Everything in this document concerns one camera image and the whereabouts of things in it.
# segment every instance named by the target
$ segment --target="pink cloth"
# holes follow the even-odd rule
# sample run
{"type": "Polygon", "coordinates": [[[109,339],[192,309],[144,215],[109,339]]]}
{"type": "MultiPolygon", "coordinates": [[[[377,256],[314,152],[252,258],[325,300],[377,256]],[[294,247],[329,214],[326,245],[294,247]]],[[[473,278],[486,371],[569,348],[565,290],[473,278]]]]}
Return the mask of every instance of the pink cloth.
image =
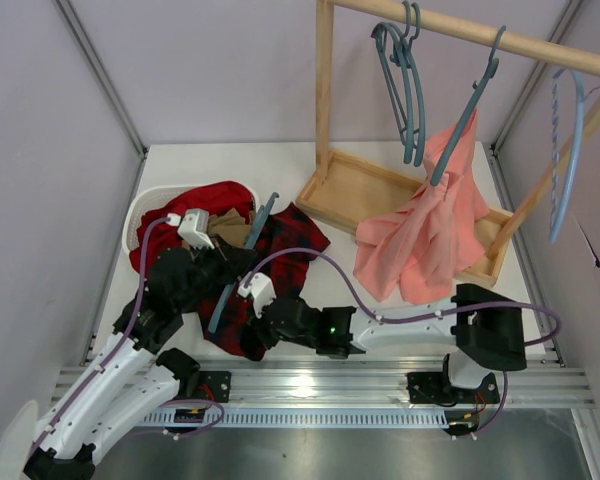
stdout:
{"type": "MultiPolygon", "coordinates": [[[[451,293],[453,276],[484,254],[474,235],[476,220],[489,213],[471,171],[477,124],[474,110],[437,186],[427,181],[397,212],[358,225],[353,273],[376,300],[385,300],[396,285],[410,303],[444,298],[451,293]]],[[[453,129],[427,141],[427,175],[433,173],[453,129]]]]}

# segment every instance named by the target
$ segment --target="white floor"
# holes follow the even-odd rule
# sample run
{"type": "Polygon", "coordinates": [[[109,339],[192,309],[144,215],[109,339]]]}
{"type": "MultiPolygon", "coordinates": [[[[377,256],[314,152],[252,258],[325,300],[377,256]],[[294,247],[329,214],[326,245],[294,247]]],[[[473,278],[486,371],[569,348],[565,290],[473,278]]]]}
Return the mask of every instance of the white floor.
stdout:
{"type": "MultiPolygon", "coordinates": [[[[363,155],[391,168],[424,177],[424,169],[402,164],[402,145],[399,142],[345,142],[335,146],[352,153],[363,155]]],[[[273,191],[280,194],[273,213],[283,210],[294,201],[315,166],[313,143],[266,143],[266,144],[212,144],[212,145],[155,145],[149,156],[140,185],[139,194],[156,186],[200,185],[222,180],[235,180],[255,190],[262,201],[266,201],[273,191]]],[[[481,144],[476,144],[473,162],[476,184],[487,203],[500,206],[487,158],[481,144]]],[[[404,305],[400,294],[395,291],[388,300],[378,304],[353,278],[356,244],[353,237],[333,227],[317,222],[322,232],[331,240],[326,253],[332,256],[353,281],[363,300],[375,307],[404,305]]],[[[111,332],[113,322],[119,317],[122,308],[135,294],[138,276],[131,268],[123,251],[120,252],[108,293],[97,338],[95,350],[101,348],[106,336],[111,332]]],[[[494,291],[512,300],[529,302],[520,264],[512,246],[502,266],[500,278],[494,291]]],[[[353,299],[344,282],[326,262],[312,262],[302,297],[314,307],[353,305],[353,299]]],[[[525,339],[539,336],[535,316],[530,311],[523,312],[525,339]]],[[[184,316],[185,325],[174,335],[165,348],[178,347],[198,357],[214,356],[231,358],[220,348],[204,340],[197,315],[184,316]]],[[[448,351],[439,345],[410,345],[408,347],[386,347],[366,354],[370,359],[388,359],[400,356],[430,355],[448,351]]],[[[529,359],[539,358],[545,353],[542,345],[527,348],[529,359]]],[[[292,344],[279,344],[265,358],[275,359],[315,359],[307,348],[292,344]]]]}

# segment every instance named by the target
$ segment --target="tartan fabric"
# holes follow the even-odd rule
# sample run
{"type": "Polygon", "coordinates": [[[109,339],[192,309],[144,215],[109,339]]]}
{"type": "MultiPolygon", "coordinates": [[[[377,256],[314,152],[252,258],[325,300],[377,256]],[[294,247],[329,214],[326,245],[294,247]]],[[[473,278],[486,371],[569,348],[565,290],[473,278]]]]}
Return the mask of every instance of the tartan fabric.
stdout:
{"type": "MultiPolygon", "coordinates": [[[[270,215],[267,219],[256,243],[257,256],[254,266],[268,255],[285,248],[305,247],[322,252],[329,243],[329,239],[316,224],[291,203],[284,211],[270,215]]],[[[304,286],[309,262],[314,258],[315,255],[309,254],[283,255],[265,265],[261,271],[273,281],[277,296],[298,297],[304,286]]],[[[207,326],[222,287],[196,307],[204,337],[228,353],[258,361],[264,356],[265,348],[247,325],[251,301],[239,297],[236,290],[227,302],[216,333],[210,333],[207,326]]]]}

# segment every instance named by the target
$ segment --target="laundry basket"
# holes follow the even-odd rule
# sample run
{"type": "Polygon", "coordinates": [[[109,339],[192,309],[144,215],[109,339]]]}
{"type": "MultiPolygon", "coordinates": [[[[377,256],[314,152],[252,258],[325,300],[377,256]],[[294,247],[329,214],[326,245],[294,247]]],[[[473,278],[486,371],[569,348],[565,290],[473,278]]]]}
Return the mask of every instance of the laundry basket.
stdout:
{"type": "MultiPolygon", "coordinates": [[[[191,190],[192,188],[202,187],[204,185],[164,185],[161,187],[153,187],[140,193],[131,204],[127,218],[124,221],[124,229],[122,230],[122,249],[129,255],[129,252],[138,248],[138,227],[142,223],[142,216],[149,210],[156,210],[164,207],[178,195],[191,190]]],[[[245,185],[245,188],[251,192],[255,209],[260,207],[260,199],[258,194],[245,185]]]]}

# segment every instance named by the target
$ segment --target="wooden rod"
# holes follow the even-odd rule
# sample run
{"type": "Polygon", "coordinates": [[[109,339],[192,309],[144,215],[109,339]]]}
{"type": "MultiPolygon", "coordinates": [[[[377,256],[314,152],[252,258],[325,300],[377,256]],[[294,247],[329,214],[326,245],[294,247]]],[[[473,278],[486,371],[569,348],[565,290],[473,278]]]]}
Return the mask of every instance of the wooden rod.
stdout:
{"type": "MultiPolygon", "coordinates": [[[[600,126],[600,96],[597,98],[596,102],[592,105],[592,107],[587,112],[587,115],[584,119],[584,132],[583,132],[583,144],[595,133],[595,131],[600,126]]],[[[569,156],[571,155],[571,145],[573,143],[573,136],[569,138],[565,142],[565,144],[560,149],[560,163],[558,163],[558,172],[564,173],[567,168],[567,164],[569,162],[569,156]]],[[[540,180],[534,187],[534,189],[527,195],[527,197],[522,201],[520,206],[516,209],[513,216],[509,219],[509,221],[504,225],[498,236],[493,241],[493,245],[491,249],[487,253],[489,258],[495,258],[498,255],[498,250],[509,241],[512,235],[520,228],[522,222],[529,216],[531,211],[535,208],[535,206],[540,202],[542,197],[549,191],[551,187],[551,177],[552,177],[553,166],[549,164],[546,170],[540,177],[540,180]]]]}
{"type": "MultiPolygon", "coordinates": [[[[390,0],[328,0],[334,5],[369,13],[388,20],[404,23],[406,13],[401,3],[390,0]]],[[[411,7],[411,18],[415,19],[415,10],[411,7]]],[[[450,37],[468,40],[480,45],[492,46],[499,26],[490,27],[461,18],[421,9],[421,26],[425,30],[442,33],[450,37]]],[[[565,47],[508,30],[500,40],[500,50],[523,57],[534,58],[542,62],[560,65],[600,77],[600,55],[577,48],[565,47]]]]}
{"type": "Polygon", "coordinates": [[[320,184],[329,170],[332,52],[333,4],[316,0],[316,172],[320,184]]]}

